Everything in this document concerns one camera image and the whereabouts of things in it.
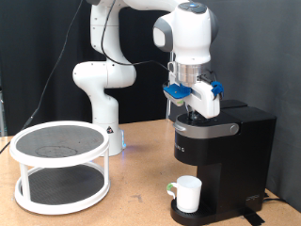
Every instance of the power cord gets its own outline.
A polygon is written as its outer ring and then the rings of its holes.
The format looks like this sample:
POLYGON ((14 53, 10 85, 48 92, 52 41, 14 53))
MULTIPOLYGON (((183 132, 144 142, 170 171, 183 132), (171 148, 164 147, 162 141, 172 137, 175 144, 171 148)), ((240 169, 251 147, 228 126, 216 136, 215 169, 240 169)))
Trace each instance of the power cord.
POLYGON ((263 203, 269 202, 269 201, 279 201, 279 202, 285 202, 287 203, 285 200, 283 199, 264 199, 263 203))
POLYGON ((111 8, 110 8, 110 10, 109 10, 109 13, 108 13, 107 16, 106 16, 106 20, 105 20, 105 24, 104 24, 104 28, 103 28, 103 36, 102 36, 102 51, 103 51, 103 54, 104 54, 108 59, 110 59, 111 61, 113 61, 114 63, 117 63, 117 64, 119 64, 119 65, 123 65, 123 66, 134 66, 134 65, 145 64, 145 63, 155 63, 155 64, 157 64, 157 65, 163 67, 164 69, 166 69, 167 71, 170 72, 170 70, 169 70, 166 66, 164 66, 163 64, 161 64, 161 63, 159 63, 159 62, 157 62, 157 61, 155 61, 155 60, 148 60, 148 61, 143 61, 143 62, 133 63, 133 64, 125 64, 125 63, 117 62, 116 60, 112 59, 110 56, 108 56, 108 55, 105 53, 105 51, 104 51, 104 49, 103 49, 104 33, 105 33, 105 30, 106 30, 107 22, 108 22, 108 20, 109 20, 111 11, 112 11, 112 9, 113 9, 113 6, 115 5, 115 2, 116 2, 116 0, 114 0, 113 4, 112 4, 112 6, 111 6, 111 8))
MULTIPOLYGON (((45 91, 46 91, 46 89, 47 89, 47 87, 48 87, 49 81, 50 81, 50 79, 52 78, 52 76, 53 76, 53 74, 54 74, 54 71, 55 71, 55 69, 56 69, 58 63, 60 62, 61 58, 63 57, 63 54, 64 54, 64 52, 65 52, 65 47, 66 47, 66 44, 67 44, 67 41, 68 41, 68 36, 69 36, 70 30, 71 30, 71 27, 72 27, 73 22, 74 22, 74 20, 75 20, 77 14, 78 14, 78 12, 79 12, 79 9, 80 9, 81 6, 82 6, 82 3, 83 3, 83 0, 81 0, 79 6, 78 6, 78 8, 77 8, 77 10, 76 10, 76 12, 75 12, 75 14, 74 14, 74 16, 73 16, 73 19, 72 19, 72 21, 71 21, 71 23, 70 23, 70 25, 69 25, 69 28, 68 28, 68 31, 67 31, 67 34, 66 34, 66 38, 65 38, 65 42, 64 42, 63 48, 62 48, 62 50, 61 50, 61 52, 60 52, 60 55, 59 55, 59 57, 58 57, 58 59, 57 59, 57 61, 56 61, 56 64, 55 64, 54 68, 52 69, 51 73, 49 74, 49 77, 48 77, 48 79, 47 79, 47 82, 46 82, 46 85, 45 85, 45 87, 44 87, 43 93, 42 93, 41 96, 40 96, 39 105, 38 105, 37 109, 34 111, 34 113, 31 115, 31 117, 26 121, 26 123, 25 123, 25 125, 23 126, 23 128, 21 129, 21 131, 23 131, 23 130, 31 123, 31 121, 34 119, 34 117, 36 116, 36 114, 37 114, 37 113, 39 112, 39 110, 40 110, 40 104, 41 104, 42 99, 43 99, 43 97, 44 97, 45 91)), ((7 145, 0 151, 0 154, 6 149, 6 147, 7 147, 9 144, 10 144, 10 142, 7 143, 7 145)))

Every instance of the coffee mug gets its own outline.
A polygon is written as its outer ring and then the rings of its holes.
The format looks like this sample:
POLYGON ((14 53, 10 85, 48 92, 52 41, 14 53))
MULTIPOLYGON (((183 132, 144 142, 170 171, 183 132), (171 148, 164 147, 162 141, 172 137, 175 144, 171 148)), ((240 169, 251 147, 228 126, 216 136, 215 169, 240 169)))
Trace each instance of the coffee mug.
POLYGON ((177 188, 177 207, 184 213, 194 213, 198 210, 201 181, 194 176, 179 177, 177 183, 170 183, 166 187, 168 195, 175 194, 170 191, 172 187, 177 188))

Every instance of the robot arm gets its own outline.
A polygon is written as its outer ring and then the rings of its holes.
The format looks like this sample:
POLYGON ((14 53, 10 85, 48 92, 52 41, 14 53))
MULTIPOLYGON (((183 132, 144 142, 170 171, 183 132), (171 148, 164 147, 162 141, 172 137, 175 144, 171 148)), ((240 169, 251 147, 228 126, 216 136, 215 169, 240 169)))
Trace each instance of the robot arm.
MULTIPOLYGON (((131 7, 138 10, 167 10, 168 15, 158 19, 154 26, 154 42, 163 51, 174 52, 175 62, 169 63, 172 85, 189 89, 182 102, 186 102, 206 118, 219 113, 219 100, 212 93, 212 86, 200 77, 206 73, 210 61, 209 48, 213 40, 211 12, 203 5, 187 0, 87 0, 92 4, 90 32, 92 47, 117 62, 130 64, 120 50, 119 12, 131 7), (107 15, 105 36, 102 37, 107 15)), ((136 77, 134 66, 124 66, 107 59, 105 62, 85 62, 76 65, 73 80, 89 97, 92 104, 93 123, 108 131, 110 155, 124 148, 122 131, 119 129, 119 104, 104 93, 108 88, 131 86, 136 77)), ((172 100, 172 92, 166 92, 172 100)))

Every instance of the black coffee maker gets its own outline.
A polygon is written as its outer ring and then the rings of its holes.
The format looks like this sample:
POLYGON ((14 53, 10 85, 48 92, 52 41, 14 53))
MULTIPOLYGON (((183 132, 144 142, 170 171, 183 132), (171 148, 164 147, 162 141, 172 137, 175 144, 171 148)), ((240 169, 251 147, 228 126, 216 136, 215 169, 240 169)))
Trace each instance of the black coffee maker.
POLYGON ((205 225, 246 216, 262 208, 276 117, 239 101, 221 102, 216 118, 178 116, 175 157, 198 166, 202 182, 197 212, 171 203, 171 216, 183 225, 205 225))

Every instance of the wooden table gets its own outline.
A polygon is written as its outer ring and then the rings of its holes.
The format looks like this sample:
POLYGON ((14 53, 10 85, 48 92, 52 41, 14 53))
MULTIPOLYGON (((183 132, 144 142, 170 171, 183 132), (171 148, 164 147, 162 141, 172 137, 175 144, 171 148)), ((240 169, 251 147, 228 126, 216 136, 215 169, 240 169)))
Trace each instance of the wooden table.
MULTIPOLYGON (((110 157, 111 188, 96 205, 66 216, 42 216, 24 211, 14 200, 14 187, 20 177, 19 164, 8 149, 0 155, 0 225, 179 225, 170 216, 172 197, 166 185, 178 177, 196 175, 197 168, 174 157, 174 128, 168 120, 122 124, 127 148, 110 157)), ((4 147, 11 137, 2 137, 4 147)), ((95 160, 101 164, 101 158, 95 160)), ((301 215, 290 205, 267 202, 258 213, 265 226, 299 226, 301 215)), ((211 225, 249 226, 243 217, 211 225)))

